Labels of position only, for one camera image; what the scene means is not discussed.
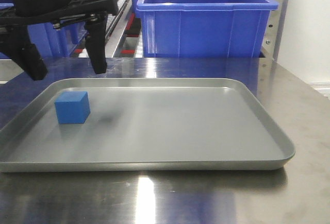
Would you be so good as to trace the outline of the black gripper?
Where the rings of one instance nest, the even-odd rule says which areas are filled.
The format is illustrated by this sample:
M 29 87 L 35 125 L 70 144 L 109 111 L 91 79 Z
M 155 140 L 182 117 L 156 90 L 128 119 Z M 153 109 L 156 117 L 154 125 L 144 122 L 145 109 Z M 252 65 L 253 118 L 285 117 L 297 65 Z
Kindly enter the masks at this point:
M 12 0 L 1 10 L 1 53 L 34 81 L 47 75 L 46 65 L 23 25 L 53 23 L 59 29 L 85 22 L 85 47 L 96 74 L 106 73 L 107 15 L 117 15 L 117 0 Z

